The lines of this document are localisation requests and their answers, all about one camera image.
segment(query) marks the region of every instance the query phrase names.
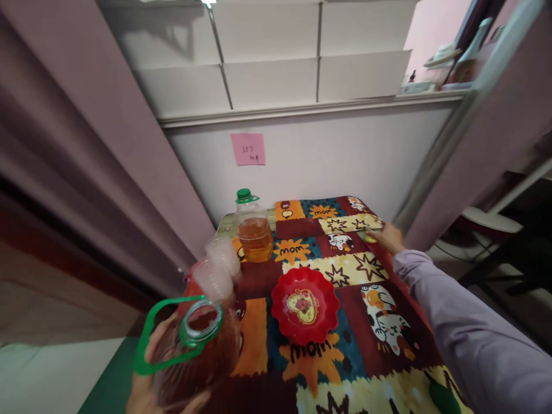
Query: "lavender sleeve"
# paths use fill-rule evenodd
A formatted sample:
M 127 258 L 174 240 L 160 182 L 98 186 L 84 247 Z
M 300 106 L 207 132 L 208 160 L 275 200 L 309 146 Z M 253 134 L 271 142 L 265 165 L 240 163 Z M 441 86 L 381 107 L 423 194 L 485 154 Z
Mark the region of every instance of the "lavender sleeve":
M 552 413 L 552 358 L 424 253 L 405 250 L 393 270 L 427 314 L 435 342 L 476 413 Z

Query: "red plastic plate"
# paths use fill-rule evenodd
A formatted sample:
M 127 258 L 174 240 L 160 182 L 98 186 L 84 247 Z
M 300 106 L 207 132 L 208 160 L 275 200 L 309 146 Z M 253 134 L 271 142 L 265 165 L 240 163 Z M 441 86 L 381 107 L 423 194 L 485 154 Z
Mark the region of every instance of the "red plastic plate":
M 272 316 L 280 332 L 299 345 L 322 343 L 338 326 L 339 300 L 332 283 L 308 267 L 291 269 L 280 276 L 272 291 Z

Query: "pink curtain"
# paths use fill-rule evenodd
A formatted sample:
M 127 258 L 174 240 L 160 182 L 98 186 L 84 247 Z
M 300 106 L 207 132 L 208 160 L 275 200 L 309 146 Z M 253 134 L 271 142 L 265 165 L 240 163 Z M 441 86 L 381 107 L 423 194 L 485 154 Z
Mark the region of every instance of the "pink curtain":
M 419 210 L 405 244 L 427 250 L 462 211 L 552 129 L 548 2 L 472 118 Z
M 94 0 L 0 0 L 0 175 L 158 292 L 213 224 Z

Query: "wall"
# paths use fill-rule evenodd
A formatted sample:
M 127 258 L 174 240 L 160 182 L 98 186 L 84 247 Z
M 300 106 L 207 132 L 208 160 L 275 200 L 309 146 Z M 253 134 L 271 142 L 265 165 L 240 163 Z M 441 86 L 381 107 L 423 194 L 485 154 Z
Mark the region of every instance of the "wall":
M 265 207 L 280 200 L 360 197 L 385 220 L 457 102 L 166 130 L 211 219 L 235 210 L 248 187 Z M 230 134 L 264 134 L 265 166 L 236 165 Z
M 452 43 L 460 30 L 472 0 L 421 0 L 416 5 L 404 49 L 412 49 L 407 74 L 416 69 L 422 81 L 424 63 L 444 44 Z
M 126 336 L 139 312 L 0 241 L 0 343 L 52 345 Z

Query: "pink wall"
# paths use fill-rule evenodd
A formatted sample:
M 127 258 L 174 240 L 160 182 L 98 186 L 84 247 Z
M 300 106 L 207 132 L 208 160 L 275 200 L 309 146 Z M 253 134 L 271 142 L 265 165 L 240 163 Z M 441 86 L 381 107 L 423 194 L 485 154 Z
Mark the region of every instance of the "pink wall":
M 407 74 L 416 69 L 421 81 L 424 62 L 443 44 L 452 43 L 460 30 L 472 0 L 421 0 L 416 5 L 404 49 L 412 49 Z

